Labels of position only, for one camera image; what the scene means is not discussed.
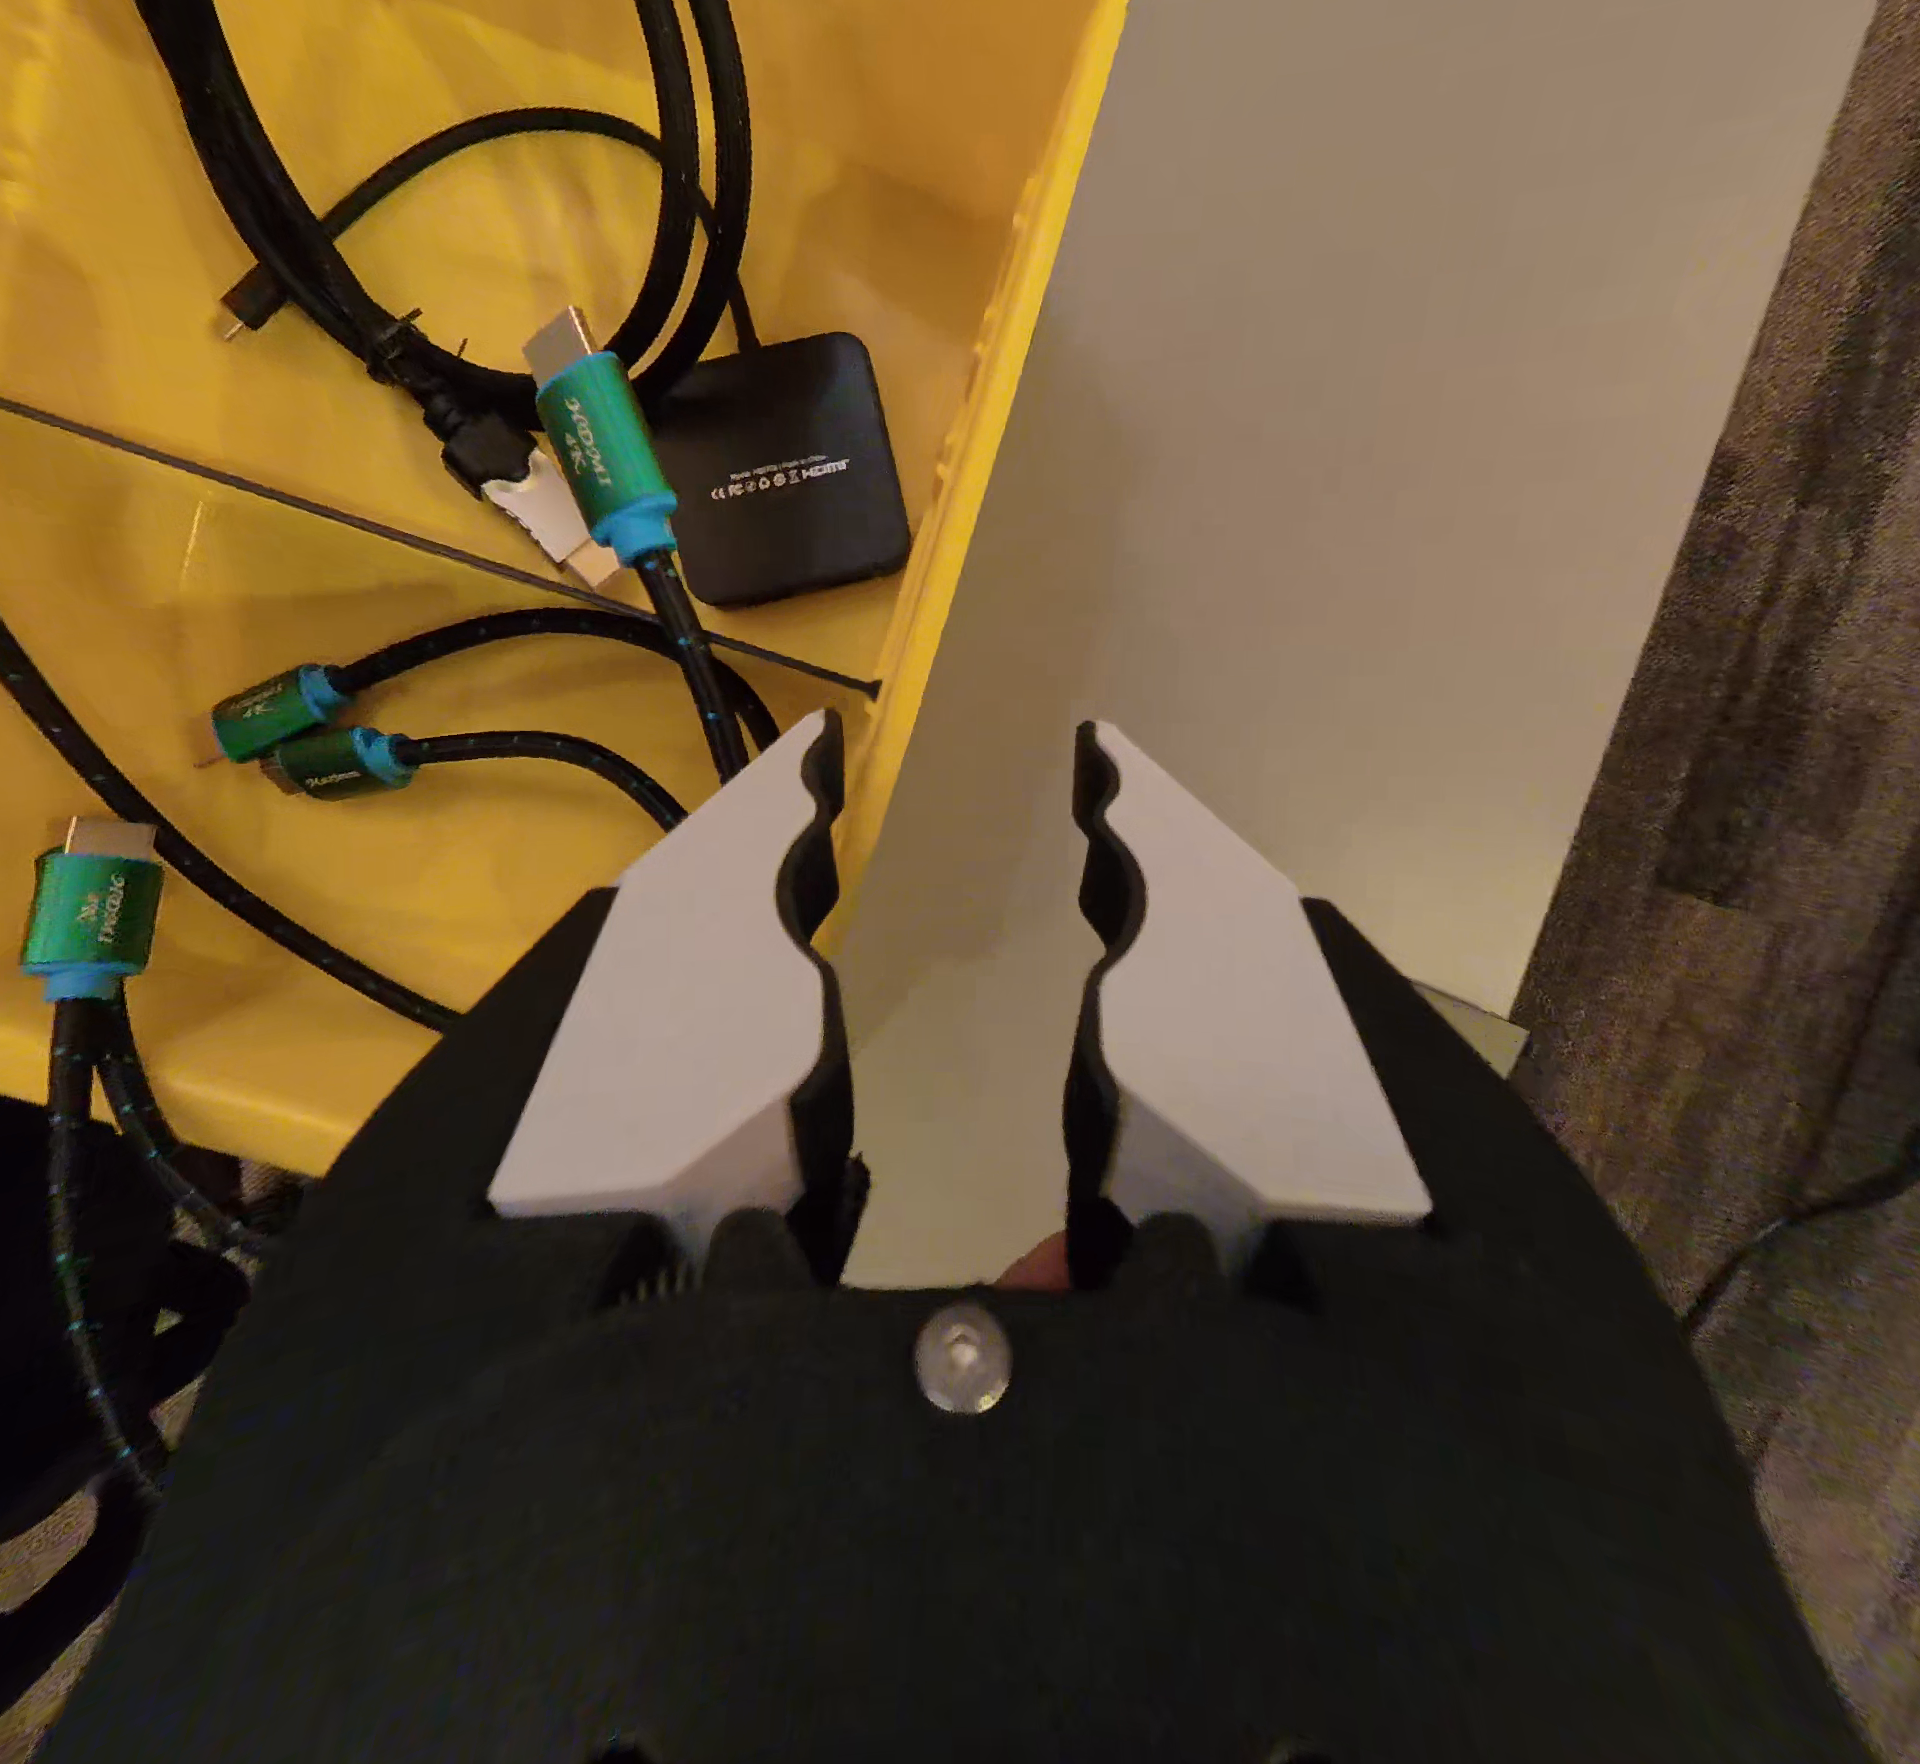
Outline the small table control pad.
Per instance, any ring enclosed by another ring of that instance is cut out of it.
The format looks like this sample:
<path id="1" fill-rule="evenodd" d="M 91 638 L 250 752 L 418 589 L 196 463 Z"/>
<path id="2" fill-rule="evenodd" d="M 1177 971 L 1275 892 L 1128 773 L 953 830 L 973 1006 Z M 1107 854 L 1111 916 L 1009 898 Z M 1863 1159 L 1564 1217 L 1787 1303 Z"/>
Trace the small table control pad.
<path id="1" fill-rule="evenodd" d="M 1421 982 L 1413 982 L 1413 987 L 1497 1077 L 1505 1080 L 1516 1072 L 1525 1058 L 1526 1028 L 1439 987 Z"/>

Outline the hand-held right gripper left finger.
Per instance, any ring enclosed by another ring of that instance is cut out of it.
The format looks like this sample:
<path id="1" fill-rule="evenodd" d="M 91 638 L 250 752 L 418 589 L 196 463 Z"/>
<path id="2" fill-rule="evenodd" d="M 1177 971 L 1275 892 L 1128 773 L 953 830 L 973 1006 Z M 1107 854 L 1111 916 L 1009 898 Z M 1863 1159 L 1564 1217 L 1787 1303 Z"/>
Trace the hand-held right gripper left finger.
<path id="1" fill-rule="evenodd" d="M 796 720 L 627 864 L 486 1201 L 503 1219 L 646 1213 L 685 1261 L 743 1208 L 842 1261 L 862 1208 L 838 903 L 842 720 Z"/>

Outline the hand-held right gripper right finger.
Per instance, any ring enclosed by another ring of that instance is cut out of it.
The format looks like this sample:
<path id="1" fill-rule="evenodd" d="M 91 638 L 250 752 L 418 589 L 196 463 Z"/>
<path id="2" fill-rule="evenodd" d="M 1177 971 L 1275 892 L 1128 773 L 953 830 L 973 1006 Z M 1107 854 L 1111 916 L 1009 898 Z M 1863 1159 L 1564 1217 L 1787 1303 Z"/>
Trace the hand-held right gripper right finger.
<path id="1" fill-rule="evenodd" d="M 1275 1223 L 1416 1224 L 1432 1201 L 1301 889 L 1107 720 L 1072 741 L 1099 938 L 1064 1077 L 1071 1274 L 1181 1213 L 1224 1274 Z"/>

